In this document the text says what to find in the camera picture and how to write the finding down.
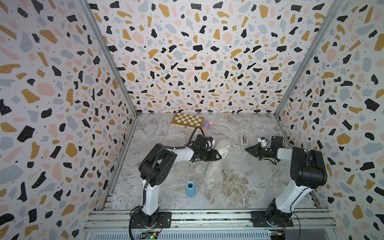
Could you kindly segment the small blue ribbed vase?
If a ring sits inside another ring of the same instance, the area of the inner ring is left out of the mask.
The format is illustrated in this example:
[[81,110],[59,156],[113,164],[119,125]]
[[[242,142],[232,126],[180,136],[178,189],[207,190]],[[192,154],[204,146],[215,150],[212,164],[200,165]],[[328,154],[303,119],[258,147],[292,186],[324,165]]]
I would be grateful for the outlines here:
[[187,197],[189,198],[193,198],[196,196],[196,187],[195,187],[195,183],[192,182],[192,181],[189,181],[186,185],[186,195]]

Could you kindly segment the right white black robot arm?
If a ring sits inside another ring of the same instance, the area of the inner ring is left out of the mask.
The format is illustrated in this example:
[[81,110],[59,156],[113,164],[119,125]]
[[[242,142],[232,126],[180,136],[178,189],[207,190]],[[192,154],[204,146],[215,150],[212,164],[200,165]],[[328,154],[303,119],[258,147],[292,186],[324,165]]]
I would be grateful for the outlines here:
[[271,201],[264,213],[251,212],[254,227],[292,227],[291,218],[297,204],[327,182],[322,152],[299,147],[288,148],[281,135],[272,136],[270,140],[259,138],[255,146],[245,148],[245,151],[260,161],[269,160],[275,165],[280,161],[290,163],[291,180],[284,191]]

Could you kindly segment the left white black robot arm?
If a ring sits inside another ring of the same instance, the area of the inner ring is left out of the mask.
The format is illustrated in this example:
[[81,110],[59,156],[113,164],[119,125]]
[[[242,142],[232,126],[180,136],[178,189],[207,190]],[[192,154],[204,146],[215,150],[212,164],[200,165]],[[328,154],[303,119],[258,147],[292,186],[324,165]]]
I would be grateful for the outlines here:
[[172,166],[178,162],[212,162],[222,158],[213,145],[212,137],[199,134],[196,139],[180,147],[156,144],[139,165],[143,183],[142,204],[132,212],[133,228],[152,228],[160,220],[166,228],[166,220],[159,216],[160,185],[166,180]]

